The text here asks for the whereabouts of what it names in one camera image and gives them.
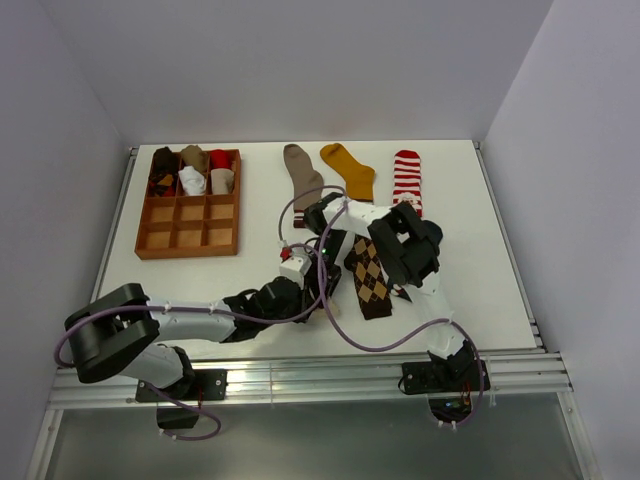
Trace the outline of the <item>cream brown striped sock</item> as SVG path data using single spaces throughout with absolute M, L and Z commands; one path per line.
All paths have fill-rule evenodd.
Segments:
M 341 314 L 339 306 L 330 297 L 327 297 L 324 302 L 324 311 L 328 319 L 337 320 Z

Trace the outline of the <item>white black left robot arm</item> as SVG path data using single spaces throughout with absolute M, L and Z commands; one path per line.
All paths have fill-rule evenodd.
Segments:
M 154 301 L 139 283 L 125 284 L 64 322 L 55 362 L 84 384 L 123 375 L 146 390 L 184 399 L 197 375 L 179 340 L 219 344 L 252 340 L 266 328 L 308 320 L 318 305 L 309 290 L 283 276 L 208 304 Z

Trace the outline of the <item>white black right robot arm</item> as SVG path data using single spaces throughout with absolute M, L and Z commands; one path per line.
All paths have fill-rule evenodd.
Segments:
M 470 335 L 453 319 L 440 285 L 441 228 L 418 215 L 406 202 L 395 206 L 370 203 L 332 193 L 309 206 L 303 214 L 305 225 L 321 236 L 324 244 L 329 234 L 350 232 L 370 239 L 376 248 L 391 283 L 408 293 L 414 312 L 425 322 L 399 340 L 380 347 L 357 343 L 337 324 L 329 321 L 342 339 L 369 353 L 393 350 L 421 332 L 427 333 L 427 353 L 433 365 L 435 383 L 452 390 L 462 383 L 468 370 L 477 375 L 478 390 L 485 388 L 485 373 L 478 349 Z

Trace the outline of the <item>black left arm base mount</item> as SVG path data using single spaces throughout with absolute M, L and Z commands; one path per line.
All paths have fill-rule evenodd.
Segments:
M 170 407 L 158 407 L 156 423 L 160 429 L 190 430 L 198 422 L 206 401 L 222 401 L 226 395 L 228 371 L 226 369 L 199 369 L 194 377 L 179 381 L 176 385 L 160 389 L 139 380 L 135 401 L 137 403 L 169 403 Z

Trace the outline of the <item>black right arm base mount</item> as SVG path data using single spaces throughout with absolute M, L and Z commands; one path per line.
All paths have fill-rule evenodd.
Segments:
M 444 423 L 465 420 L 473 411 L 472 395 L 491 388 L 486 363 L 473 362 L 462 371 L 451 372 L 433 361 L 405 362 L 398 389 L 405 395 L 426 395 L 432 415 Z

